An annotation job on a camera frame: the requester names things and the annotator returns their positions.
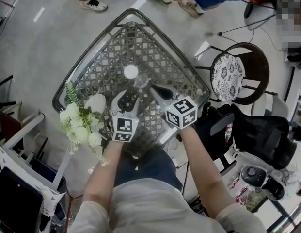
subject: clear glass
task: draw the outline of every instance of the clear glass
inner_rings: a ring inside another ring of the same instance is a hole
[[[134,84],[137,88],[145,88],[146,86],[148,86],[148,83],[149,78],[146,74],[140,74],[134,80]]]

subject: bottle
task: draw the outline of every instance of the bottle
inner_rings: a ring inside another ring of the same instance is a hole
[[[233,125],[233,122],[232,123],[229,123],[226,127],[226,132],[224,133],[224,137],[226,139],[226,143],[229,142],[230,140],[230,137],[231,137],[231,134],[232,134],[232,125]]]

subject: human arm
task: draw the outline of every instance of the human arm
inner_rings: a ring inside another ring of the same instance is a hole
[[[122,146],[122,142],[109,142],[103,154],[109,163],[105,166],[100,163],[96,165],[87,182],[83,202],[94,201],[108,212]]]
[[[201,203],[211,218],[235,203],[225,188],[222,177],[213,160],[203,146],[197,132],[192,127],[181,131],[188,162]]]

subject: black office chair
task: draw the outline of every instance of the black office chair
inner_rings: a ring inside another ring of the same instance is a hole
[[[224,154],[227,153],[233,144],[233,131],[228,142],[225,141],[226,126],[234,121],[234,115],[228,104],[215,109],[206,104],[203,108],[202,116],[196,121],[195,129],[213,161],[220,159],[224,170],[224,176],[235,165],[236,161],[228,163]]]
[[[279,116],[247,116],[234,104],[231,105],[231,112],[235,116],[233,137],[241,151],[260,158],[278,170],[288,166],[297,144],[287,138],[287,119]]]
[[[4,232],[36,233],[43,195],[4,167],[0,173],[0,227]]]

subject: green leaf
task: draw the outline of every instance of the green leaf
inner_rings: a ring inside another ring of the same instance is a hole
[[[69,81],[65,82],[66,94],[68,97],[69,103],[75,103],[77,106],[81,106],[80,101],[78,100],[76,90],[73,87],[73,84]]]

